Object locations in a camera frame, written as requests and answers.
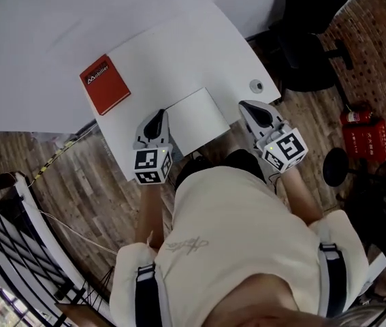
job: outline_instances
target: black office chair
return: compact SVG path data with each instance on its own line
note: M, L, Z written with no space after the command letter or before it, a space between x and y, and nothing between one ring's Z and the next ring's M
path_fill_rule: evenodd
M285 90L309 92L336 86L344 106L349 101L329 62L342 57L347 69L353 69L344 43L335 41L336 49L325 52L319 38L336 12L347 0L287 0L283 19L256 39L257 45L281 79L282 99Z

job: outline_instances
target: white t-shirt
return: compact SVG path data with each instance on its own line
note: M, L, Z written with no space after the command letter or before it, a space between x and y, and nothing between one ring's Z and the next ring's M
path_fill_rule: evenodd
M346 309L366 280L364 248L343 211L324 218L348 266ZM174 327L201 326L211 310L254 274L286 281L300 311L317 313L320 299L319 237L252 174L215 167L189 176L176 193L173 231L156 256ZM110 299L118 326L130 326L128 284L136 278L136 250L117 256Z

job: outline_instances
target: white desk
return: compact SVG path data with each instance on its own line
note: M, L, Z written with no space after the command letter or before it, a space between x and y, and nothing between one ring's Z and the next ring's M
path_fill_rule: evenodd
M131 95L103 116L91 100L90 105L128 181L134 176L135 131L151 112L205 87L231 125L240 119L239 101L270 103L280 97L251 47L212 2L197 4L135 36L108 56ZM262 93L251 91L249 84L254 79L262 82Z

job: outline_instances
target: white box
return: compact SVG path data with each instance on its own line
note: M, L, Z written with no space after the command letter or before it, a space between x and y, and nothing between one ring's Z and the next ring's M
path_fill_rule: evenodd
M169 107L167 113L170 134L184 156L230 129L205 88Z

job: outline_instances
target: red book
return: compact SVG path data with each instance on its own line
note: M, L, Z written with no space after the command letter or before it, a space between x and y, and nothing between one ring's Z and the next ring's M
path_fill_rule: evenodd
M106 54L82 72L80 78L100 115L131 94Z

